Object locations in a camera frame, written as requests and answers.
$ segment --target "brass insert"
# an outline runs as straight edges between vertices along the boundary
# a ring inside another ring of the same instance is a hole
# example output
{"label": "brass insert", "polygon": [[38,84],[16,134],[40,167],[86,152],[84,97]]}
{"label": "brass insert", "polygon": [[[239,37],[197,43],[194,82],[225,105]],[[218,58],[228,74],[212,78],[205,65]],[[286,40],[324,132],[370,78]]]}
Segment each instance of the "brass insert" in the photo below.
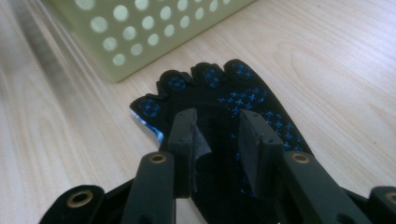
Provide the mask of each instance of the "brass insert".
{"label": "brass insert", "polygon": [[93,198],[92,191],[86,189],[72,194],[67,200],[67,206],[71,208],[78,208],[89,203]]}
{"label": "brass insert", "polygon": [[309,163],[309,158],[303,154],[295,153],[291,157],[299,163]]}
{"label": "brass insert", "polygon": [[388,192],[385,197],[393,204],[396,204],[396,192]]}
{"label": "brass insert", "polygon": [[153,155],[149,158],[149,161],[152,163],[162,163],[166,161],[166,157],[161,154]]}

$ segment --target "light green basket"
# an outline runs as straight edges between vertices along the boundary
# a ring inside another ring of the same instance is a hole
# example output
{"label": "light green basket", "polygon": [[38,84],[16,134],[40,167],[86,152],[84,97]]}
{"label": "light green basket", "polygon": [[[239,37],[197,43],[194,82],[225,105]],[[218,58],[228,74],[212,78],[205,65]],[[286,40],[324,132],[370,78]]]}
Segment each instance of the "light green basket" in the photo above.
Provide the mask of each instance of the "light green basket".
{"label": "light green basket", "polygon": [[41,0],[120,81],[254,0]]}

